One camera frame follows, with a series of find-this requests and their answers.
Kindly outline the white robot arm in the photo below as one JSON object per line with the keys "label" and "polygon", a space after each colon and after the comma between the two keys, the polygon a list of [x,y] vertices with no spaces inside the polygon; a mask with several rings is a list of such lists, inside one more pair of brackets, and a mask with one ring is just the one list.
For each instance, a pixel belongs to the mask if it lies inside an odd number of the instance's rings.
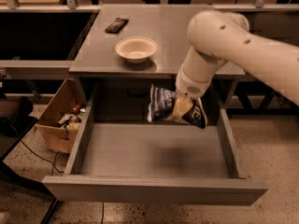
{"label": "white robot arm", "polygon": [[232,62],[299,105],[299,48],[254,35],[241,14],[206,10],[187,27],[191,44],[176,78],[177,93],[199,98],[215,73]]}

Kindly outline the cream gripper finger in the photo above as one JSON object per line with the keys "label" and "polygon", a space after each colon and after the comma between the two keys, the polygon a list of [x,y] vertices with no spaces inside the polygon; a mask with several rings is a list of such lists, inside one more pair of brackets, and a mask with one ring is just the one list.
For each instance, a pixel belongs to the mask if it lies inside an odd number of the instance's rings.
{"label": "cream gripper finger", "polygon": [[192,100],[190,97],[178,96],[172,112],[174,120],[181,120],[182,117],[192,108]]}

